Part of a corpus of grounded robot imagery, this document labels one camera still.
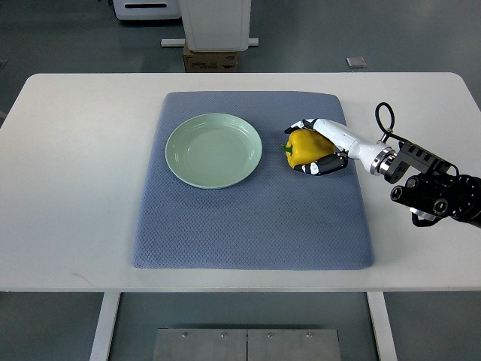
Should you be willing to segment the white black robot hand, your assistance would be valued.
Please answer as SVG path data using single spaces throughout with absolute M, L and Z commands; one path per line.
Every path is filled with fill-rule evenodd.
M 345 125 L 324 118 L 305 119 L 285 130 L 289 136 L 299 129 L 310 129 L 327 138 L 335 146 L 334 153 L 315 162 L 297 165 L 293 169 L 311 175 L 324 175 L 347 167 L 351 159 L 359 161 L 372 175 L 384 175 L 392 165 L 397 152 L 390 146 L 373 143 L 351 132 Z

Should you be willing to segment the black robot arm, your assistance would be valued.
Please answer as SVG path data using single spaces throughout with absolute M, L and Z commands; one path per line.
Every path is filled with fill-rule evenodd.
M 374 174 L 395 186 L 390 199 L 409 208 L 413 225 L 429 227 L 451 217 L 480 227 L 480 179 L 461 174 L 452 163 L 396 135 L 395 115 L 388 103 L 377 105 L 375 117 L 383 132 L 378 144 L 394 138 L 399 150 L 383 150 L 373 163 Z

